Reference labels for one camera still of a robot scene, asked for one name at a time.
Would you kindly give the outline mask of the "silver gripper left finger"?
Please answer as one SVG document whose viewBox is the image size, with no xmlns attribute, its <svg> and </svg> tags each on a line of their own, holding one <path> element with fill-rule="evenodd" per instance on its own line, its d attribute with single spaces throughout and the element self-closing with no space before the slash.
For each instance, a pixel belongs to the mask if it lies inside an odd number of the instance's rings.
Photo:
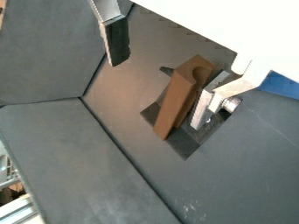
<svg viewBox="0 0 299 224">
<path fill-rule="evenodd" d="M 88 1 L 97 18 L 108 63 L 116 67 L 128 59 L 130 53 L 126 16 L 121 14 L 117 0 Z"/>
</svg>

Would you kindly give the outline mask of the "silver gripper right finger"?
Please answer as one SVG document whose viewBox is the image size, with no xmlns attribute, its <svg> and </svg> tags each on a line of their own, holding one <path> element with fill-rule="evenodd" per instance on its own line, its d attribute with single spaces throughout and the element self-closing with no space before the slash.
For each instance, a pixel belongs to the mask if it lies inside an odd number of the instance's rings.
<svg viewBox="0 0 299 224">
<path fill-rule="evenodd" d="M 190 118 L 190 127 L 194 130 L 200 129 L 225 106 L 229 111 L 233 111 L 240 103 L 234 96 L 256 87 L 248 79 L 250 62 L 248 56 L 237 55 L 230 65 L 230 73 L 221 70 L 205 84 Z"/>
</svg>

